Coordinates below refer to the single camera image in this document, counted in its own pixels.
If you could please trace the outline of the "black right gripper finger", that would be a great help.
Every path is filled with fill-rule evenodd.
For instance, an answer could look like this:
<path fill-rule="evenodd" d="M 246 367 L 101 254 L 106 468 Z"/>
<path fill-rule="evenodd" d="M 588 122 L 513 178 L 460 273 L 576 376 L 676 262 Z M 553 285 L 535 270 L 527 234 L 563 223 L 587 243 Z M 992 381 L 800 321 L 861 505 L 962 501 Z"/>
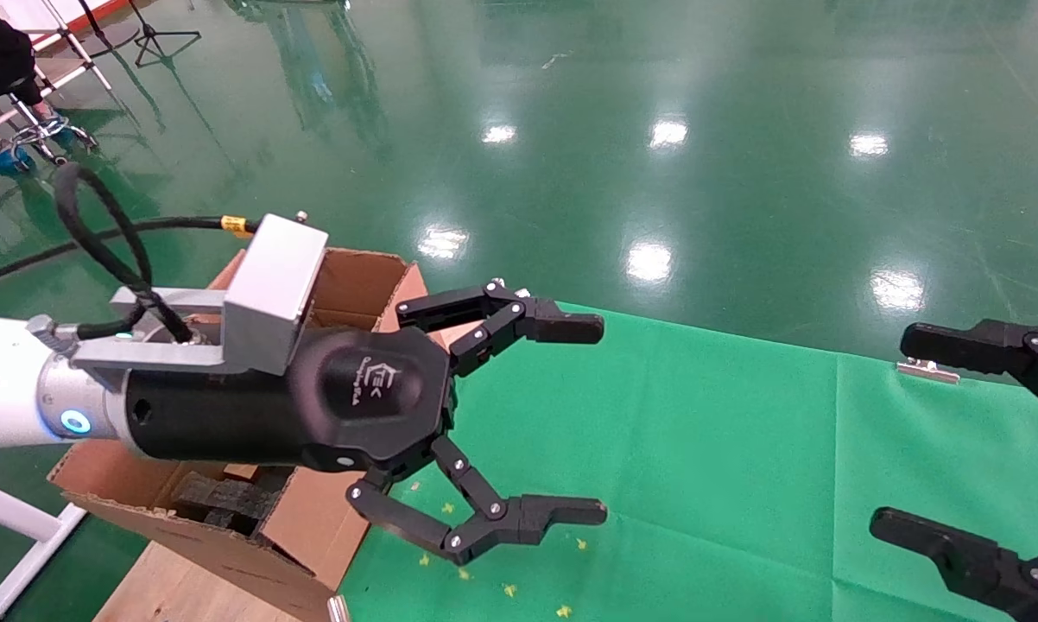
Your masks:
<path fill-rule="evenodd" d="M 878 508 L 870 534 L 925 556 L 946 590 L 1016 621 L 1038 621 L 1038 556 L 1022 559 L 998 541 L 895 508 Z"/>
<path fill-rule="evenodd" d="M 966 330 L 913 323 L 901 337 L 903 357 L 981 374 L 1008 374 L 1038 398 L 1038 326 L 982 320 Z"/>

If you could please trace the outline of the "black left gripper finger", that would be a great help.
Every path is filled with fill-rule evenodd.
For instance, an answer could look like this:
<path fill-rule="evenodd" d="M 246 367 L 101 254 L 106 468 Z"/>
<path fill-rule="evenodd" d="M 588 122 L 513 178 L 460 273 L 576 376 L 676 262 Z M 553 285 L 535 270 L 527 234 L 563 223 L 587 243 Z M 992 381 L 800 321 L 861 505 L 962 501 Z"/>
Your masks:
<path fill-rule="evenodd" d="M 496 546 L 539 546 L 556 524 L 599 526 L 607 519 L 606 505 L 596 498 L 532 493 L 503 498 L 446 435 L 433 440 L 429 456 L 472 508 L 471 516 L 459 526 L 448 526 L 390 497 L 388 489 L 394 478 L 376 468 L 350 485 L 346 501 L 372 526 L 457 567 L 474 562 Z"/>
<path fill-rule="evenodd" d="M 397 303 L 397 321 L 425 333 L 472 324 L 448 346 L 456 377 L 468 377 L 519 340 L 597 344 L 604 336 L 603 316 L 567 314 L 554 300 L 521 296 L 495 281 Z"/>

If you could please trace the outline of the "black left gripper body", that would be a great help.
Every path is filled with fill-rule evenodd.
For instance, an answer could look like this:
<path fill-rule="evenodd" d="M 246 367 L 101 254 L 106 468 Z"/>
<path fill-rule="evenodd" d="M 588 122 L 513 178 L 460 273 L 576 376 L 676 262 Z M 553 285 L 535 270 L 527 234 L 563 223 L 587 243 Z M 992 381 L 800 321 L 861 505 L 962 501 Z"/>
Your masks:
<path fill-rule="evenodd" d="M 133 371 L 133 445 L 160 460 L 411 474 L 453 425 L 447 351 L 417 329 L 315 329 L 285 373 Z"/>

